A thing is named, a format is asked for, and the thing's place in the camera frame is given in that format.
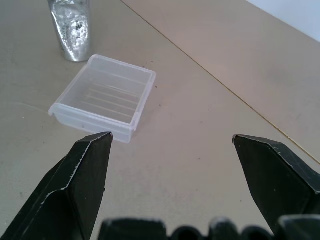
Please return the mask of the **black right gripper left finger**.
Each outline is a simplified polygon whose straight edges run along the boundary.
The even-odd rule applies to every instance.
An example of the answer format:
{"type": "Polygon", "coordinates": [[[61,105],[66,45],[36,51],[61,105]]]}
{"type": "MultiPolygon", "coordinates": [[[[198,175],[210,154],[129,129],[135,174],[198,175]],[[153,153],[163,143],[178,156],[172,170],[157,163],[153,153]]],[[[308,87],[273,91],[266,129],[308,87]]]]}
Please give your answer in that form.
{"type": "Polygon", "coordinates": [[[3,240],[88,240],[102,203],[111,132],[77,141],[40,181],[3,240]]]}

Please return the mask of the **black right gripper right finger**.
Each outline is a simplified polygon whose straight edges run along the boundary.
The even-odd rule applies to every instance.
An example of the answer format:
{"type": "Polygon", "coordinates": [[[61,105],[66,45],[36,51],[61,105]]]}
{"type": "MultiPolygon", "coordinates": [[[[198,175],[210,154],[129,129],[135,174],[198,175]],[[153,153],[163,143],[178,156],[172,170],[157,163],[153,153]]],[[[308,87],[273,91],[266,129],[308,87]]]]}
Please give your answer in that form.
{"type": "Polygon", "coordinates": [[[251,196],[276,237],[320,235],[320,175],[281,142],[236,134],[251,196]]]}

